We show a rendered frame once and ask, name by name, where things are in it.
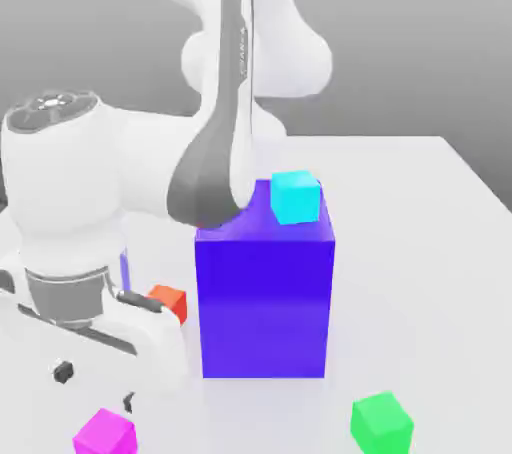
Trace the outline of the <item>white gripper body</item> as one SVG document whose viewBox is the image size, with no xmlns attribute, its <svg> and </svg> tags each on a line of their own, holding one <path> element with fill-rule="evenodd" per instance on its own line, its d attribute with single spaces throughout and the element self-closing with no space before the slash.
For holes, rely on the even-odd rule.
<svg viewBox="0 0 512 454">
<path fill-rule="evenodd" d="M 72 397 L 99 403 L 132 394 L 136 410 L 178 398 L 188 379 L 180 321 L 164 306 L 113 302 L 90 326 L 73 329 L 0 294 L 0 396 L 54 399 L 63 363 L 73 367 Z"/>
</svg>

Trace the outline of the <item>small magenta cube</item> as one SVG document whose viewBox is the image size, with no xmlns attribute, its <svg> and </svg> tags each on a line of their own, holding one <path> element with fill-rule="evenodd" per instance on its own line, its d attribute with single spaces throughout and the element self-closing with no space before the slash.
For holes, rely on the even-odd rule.
<svg viewBox="0 0 512 454">
<path fill-rule="evenodd" d="M 135 425 L 105 408 L 96 414 L 73 437 L 75 454 L 137 454 Z"/>
</svg>

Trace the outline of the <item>small red cube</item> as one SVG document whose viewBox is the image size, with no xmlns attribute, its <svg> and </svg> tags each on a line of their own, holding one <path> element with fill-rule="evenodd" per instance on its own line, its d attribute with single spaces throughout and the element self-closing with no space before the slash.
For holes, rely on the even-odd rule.
<svg viewBox="0 0 512 454">
<path fill-rule="evenodd" d="M 181 326 L 184 325 L 188 316 L 187 294 L 184 290 L 155 285 L 148 293 L 148 297 L 159 301 L 179 319 Z"/>
</svg>

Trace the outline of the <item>small cyan cube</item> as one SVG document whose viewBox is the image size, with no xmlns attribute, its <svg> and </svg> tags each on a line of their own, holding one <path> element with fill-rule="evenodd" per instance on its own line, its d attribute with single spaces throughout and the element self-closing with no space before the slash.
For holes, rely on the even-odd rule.
<svg viewBox="0 0 512 454">
<path fill-rule="evenodd" d="M 281 225 L 319 220 L 321 185 L 307 170 L 273 173 L 270 181 L 271 209 Z"/>
</svg>

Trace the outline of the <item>small green cube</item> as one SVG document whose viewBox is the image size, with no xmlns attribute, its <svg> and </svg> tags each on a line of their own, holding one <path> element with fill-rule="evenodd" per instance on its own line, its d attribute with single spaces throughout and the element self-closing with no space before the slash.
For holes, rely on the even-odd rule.
<svg viewBox="0 0 512 454">
<path fill-rule="evenodd" d="M 350 433 L 363 454 L 409 454 L 414 422 L 392 392 L 354 401 Z"/>
</svg>

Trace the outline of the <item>large blue box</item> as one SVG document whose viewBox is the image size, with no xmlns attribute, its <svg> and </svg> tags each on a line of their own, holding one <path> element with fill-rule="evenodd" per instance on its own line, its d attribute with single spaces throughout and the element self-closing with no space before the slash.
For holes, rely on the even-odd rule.
<svg viewBox="0 0 512 454">
<path fill-rule="evenodd" d="M 281 225 L 267 180 L 231 222 L 198 230 L 204 377 L 323 377 L 335 247 L 325 203 L 318 221 Z"/>
</svg>

